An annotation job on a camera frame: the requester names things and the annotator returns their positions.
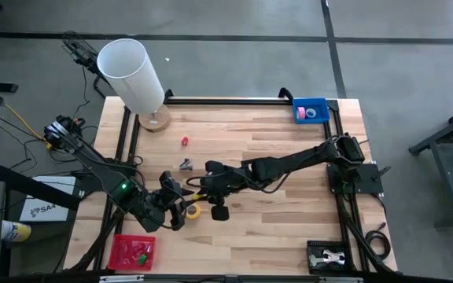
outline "red basket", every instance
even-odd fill
[[[139,235],[117,234],[113,238],[108,268],[112,270],[151,270],[157,239]],[[146,254],[148,259],[139,265],[139,258]]]

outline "gray floor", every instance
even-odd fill
[[[0,30],[183,35],[326,35],[319,0],[259,1],[1,1]],[[453,38],[453,0],[329,0],[337,36]],[[90,41],[96,49],[107,42]],[[179,96],[274,97],[282,86],[298,97],[337,97],[326,43],[143,42],[164,87]],[[407,148],[444,126],[453,114],[453,46],[339,44],[349,98],[360,100],[375,160],[392,166],[383,177],[392,245],[405,274],[453,279],[453,230],[436,220],[453,214],[433,157]],[[103,100],[87,74],[81,116],[97,125]],[[0,39],[0,82],[20,85],[6,98],[35,129],[82,101],[83,75],[59,40]],[[0,115],[17,123],[5,110]],[[87,134],[93,138],[94,131]],[[22,141],[28,137],[15,132]],[[31,144],[38,175],[78,168],[56,164]],[[0,163],[24,151],[0,131]],[[20,170],[30,167],[25,164]],[[50,272],[65,239],[16,252],[15,274]]]

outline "lamp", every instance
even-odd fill
[[[171,115],[164,105],[164,89],[140,42],[118,39],[108,43],[99,53],[98,67],[125,105],[139,114],[142,127],[150,132],[168,127]]]

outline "blue bin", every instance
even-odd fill
[[[315,110],[313,118],[298,119],[296,109],[298,107],[307,109],[312,108]],[[328,104],[325,98],[294,98],[293,99],[293,115],[295,116],[296,123],[324,123],[330,120],[330,112],[328,111]]]

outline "wooden table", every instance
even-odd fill
[[[338,100],[344,132],[367,139],[359,101]],[[238,167],[241,160],[263,156],[284,156],[318,145],[325,140],[322,124],[296,125],[290,106],[260,105],[170,105],[171,125],[160,133],[141,129],[136,155],[144,159],[138,169],[149,189],[160,188],[158,178],[169,170],[184,187],[185,180],[205,174],[204,164],[218,160]],[[123,102],[107,97],[95,149],[104,156],[115,155],[123,117]],[[332,133],[335,126],[331,122]],[[181,146],[187,136],[188,146]],[[129,138],[125,145],[127,155]],[[368,142],[361,144],[366,162],[371,160]],[[180,171],[185,158],[193,171]],[[337,205],[328,188],[325,164],[296,171],[274,194],[244,190],[226,198],[230,220],[211,219],[210,205],[201,203],[198,219],[187,219],[180,231],[159,229],[156,261],[151,274],[308,274],[308,240],[341,241]],[[94,193],[79,206],[64,267],[78,262],[101,227],[105,194]],[[378,200],[358,195],[364,231],[385,222]],[[389,229],[383,230],[389,236]],[[126,215],[123,233],[145,234],[131,215]],[[360,268],[358,249],[350,234],[355,265]],[[106,242],[103,266],[111,250]],[[396,269],[394,253],[385,260]]]

